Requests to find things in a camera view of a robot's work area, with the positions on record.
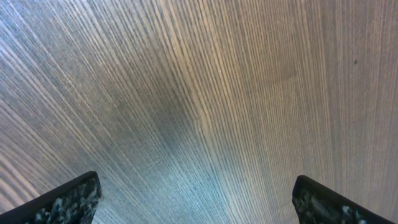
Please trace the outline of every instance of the black object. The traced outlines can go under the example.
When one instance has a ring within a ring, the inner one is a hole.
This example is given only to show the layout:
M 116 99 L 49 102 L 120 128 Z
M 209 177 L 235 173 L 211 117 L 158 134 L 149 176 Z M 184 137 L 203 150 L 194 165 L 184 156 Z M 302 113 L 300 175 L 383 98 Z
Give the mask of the black object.
M 294 185 L 293 205 L 300 224 L 393 224 L 304 175 Z
M 2 224 L 90 224 L 101 186 L 98 175 L 89 171 L 40 197 L 0 215 Z

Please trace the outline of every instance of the textured black surface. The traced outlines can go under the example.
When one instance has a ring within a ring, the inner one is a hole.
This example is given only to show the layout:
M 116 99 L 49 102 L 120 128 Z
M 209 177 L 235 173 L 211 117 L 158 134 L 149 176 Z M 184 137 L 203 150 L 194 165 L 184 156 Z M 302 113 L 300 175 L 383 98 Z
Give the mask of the textured black surface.
M 87 172 L 0 216 L 0 223 L 86 224 L 93 220 L 101 186 L 96 172 Z
M 292 201 L 301 224 L 392 223 L 304 175 L 297 177 Z

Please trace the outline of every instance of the wooden surface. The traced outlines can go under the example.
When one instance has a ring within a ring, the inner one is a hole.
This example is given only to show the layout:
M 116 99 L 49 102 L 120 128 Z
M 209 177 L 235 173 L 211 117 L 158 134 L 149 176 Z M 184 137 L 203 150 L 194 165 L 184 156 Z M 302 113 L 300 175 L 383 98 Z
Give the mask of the wooden surface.
M 398 222 L 398 2 L 2 1 L 0 212 L 96 170 L 95 223 Z

